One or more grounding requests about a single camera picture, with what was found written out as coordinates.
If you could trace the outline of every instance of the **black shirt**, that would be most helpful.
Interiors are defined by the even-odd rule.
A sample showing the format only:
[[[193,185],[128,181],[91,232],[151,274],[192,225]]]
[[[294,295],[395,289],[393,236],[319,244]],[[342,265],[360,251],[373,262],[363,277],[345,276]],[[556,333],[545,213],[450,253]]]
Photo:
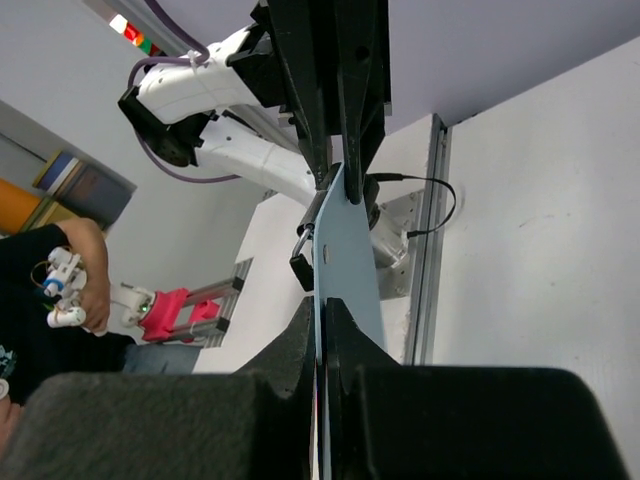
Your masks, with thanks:
[[[46,299],[34,280],[44,281],[42,262],[68,244],[56,225],[0,240],[0,378],[19,404],[58,373],[121,370],[125,349],[134,343],[124,335],[96,337],[79,327],[47,325]]]

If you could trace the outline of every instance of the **orange object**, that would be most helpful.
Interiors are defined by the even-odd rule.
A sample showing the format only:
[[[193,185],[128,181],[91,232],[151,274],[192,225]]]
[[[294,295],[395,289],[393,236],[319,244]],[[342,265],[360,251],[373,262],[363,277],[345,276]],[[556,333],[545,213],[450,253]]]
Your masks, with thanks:
[[[38,203],[35,195],[0,179],[0,230],[9,235],[18,233]]]

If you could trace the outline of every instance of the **purple cable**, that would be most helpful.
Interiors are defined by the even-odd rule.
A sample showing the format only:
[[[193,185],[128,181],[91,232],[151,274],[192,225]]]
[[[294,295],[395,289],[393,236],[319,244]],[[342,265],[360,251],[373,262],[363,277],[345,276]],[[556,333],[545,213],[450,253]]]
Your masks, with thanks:
[[[156,0],[144,0],[144,1],[149,7],[149,9],[158,17],[158,19],[160,19],[160,21],[169,30],[171,30],[171,32],[174,35],[176,35],[178,38],[180,38],[180,40],[182,40],[191,48],[193,48],[194,50],[200,53],[200,55],[198,55],[194,59],[196,65],[202,65],[204,62],[209,60],[209,56],[210,56],[209,49],[204,45],[202,45],[200,42],[198,42],[196,39],[194,39],[182,28],[180,28],[180,26],[177,23],[175,23],[171,19],[171,17],[169,17],[169,15],[167,15],[167,12],[163,10],[163,8],[158,4]],[[136,62],[136,64],[131,69],[127,86],[131,88],[134,85],[136,75],[138,74],[141,68],[145,67],[146,65],[158,65],[159,63],[168,64],[168,65],[182,65],[185,67],[189,67],[191,66],[191,59],[179,58],[179,57],[143,58],[142,60],[139,60],[138,62]],[[140,142],[140,146],[142,147],[142,150],[144,151],[144,153],[147,154],[147,156],[151,159],[154,165],[158,167],[160,170],[162,170],[164,173],[169,175],[170,177],[173,177],[177,180],[181,180],[183,182],[188,182],[188,183],[211,184],[211,183],[222,183],[229,180],[235,180],[236,178],[240,178],[237,175],[225,175],[222,177],[214,177],[214,178],[192,178],[192,177],[186,177],[184,175],[180,175],[179,173],[175,173],[171,169],[167,168],[160,160],[158,160],[155,154],[153,153],[153,151],[151,150],[151,148],[149,147],[149,145],[147,145],[147,143],[142,139],[142,137],[140,137],[140,135],[138,135],[137,132],[136,132],[136,138],[138,139],[138,142]]]

